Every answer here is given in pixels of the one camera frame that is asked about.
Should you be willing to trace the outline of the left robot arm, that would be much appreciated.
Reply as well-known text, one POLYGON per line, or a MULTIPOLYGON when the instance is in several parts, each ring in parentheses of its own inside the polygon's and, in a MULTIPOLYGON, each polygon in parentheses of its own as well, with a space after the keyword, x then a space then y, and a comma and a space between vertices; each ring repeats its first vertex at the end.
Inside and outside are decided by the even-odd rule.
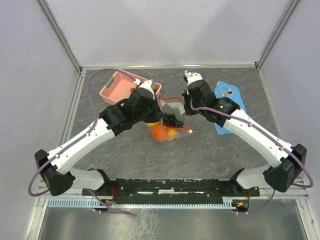
POLYGON ((129 98, 106 107, 93 123, 62 146, 48 152, 38 150, 34 155, 36 173, 52 196, 62 195, 69 189, 91 189, 106 195, 111 183, 102 170, 85 171, 73 166, 93 149, 130 130, 133 125, 156 123, 161 116, 154 90, 141 85, 129 98))

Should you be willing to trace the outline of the clear zip top bag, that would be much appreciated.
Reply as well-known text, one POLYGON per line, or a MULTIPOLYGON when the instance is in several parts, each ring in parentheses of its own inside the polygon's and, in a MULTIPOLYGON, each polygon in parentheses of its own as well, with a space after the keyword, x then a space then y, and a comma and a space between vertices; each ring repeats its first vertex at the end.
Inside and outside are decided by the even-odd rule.
POLYGON ((158 105, 163 117, 155 123, 147 123, 151 136, 158 142, 171 142, 193 134, 190 118, 181 97, 159 97, 158 105))

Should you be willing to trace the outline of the orange persimmon toy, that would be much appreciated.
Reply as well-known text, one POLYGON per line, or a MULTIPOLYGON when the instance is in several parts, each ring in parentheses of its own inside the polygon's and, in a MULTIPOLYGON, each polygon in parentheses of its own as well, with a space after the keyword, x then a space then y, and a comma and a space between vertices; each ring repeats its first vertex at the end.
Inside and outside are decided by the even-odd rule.
POLYGON ((168 138, 168 131, 162 124, 156 124, 151 129, 152 137, 158 142, 164 142, 168 138))

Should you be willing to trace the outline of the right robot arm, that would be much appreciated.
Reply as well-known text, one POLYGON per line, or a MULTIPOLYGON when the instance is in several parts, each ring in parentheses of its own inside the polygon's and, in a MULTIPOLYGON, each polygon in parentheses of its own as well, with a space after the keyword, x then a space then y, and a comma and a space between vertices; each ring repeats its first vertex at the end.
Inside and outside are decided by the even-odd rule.
POLYGON ((305 165, 307 149, 280 140, 254 120, 228 97, 217 98, 208 83, 192 74, 183 78, 187 82, 183 93, 184 108, 188 115, 201 114, 207 121, 225 128, 253 147, 267 164, 252 169, 239 170, 229 183, 231 193, 242 195, 247 189, 269 185, 285 193, 305 165))

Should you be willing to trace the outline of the yellow orange peach toy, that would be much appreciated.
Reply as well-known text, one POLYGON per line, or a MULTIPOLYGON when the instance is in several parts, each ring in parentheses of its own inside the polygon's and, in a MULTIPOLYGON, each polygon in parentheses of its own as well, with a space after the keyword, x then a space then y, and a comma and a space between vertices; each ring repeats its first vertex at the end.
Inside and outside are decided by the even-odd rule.
POLYGON ((175 129, 167 129, 167 140, 172 141, 177 139, 179 136, 179 131, 175 129))

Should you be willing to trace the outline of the dark grape bunch toy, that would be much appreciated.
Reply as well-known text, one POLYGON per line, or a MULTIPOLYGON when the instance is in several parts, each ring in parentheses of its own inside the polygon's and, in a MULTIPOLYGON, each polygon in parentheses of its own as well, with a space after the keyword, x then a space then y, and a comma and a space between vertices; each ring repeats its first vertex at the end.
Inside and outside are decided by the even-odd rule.
POLYGON ((164 126, 170 127, 170 128, 183 128, 184 122, 181 120, 178 120, 175 114, 165 114, 162 123, 164 126))

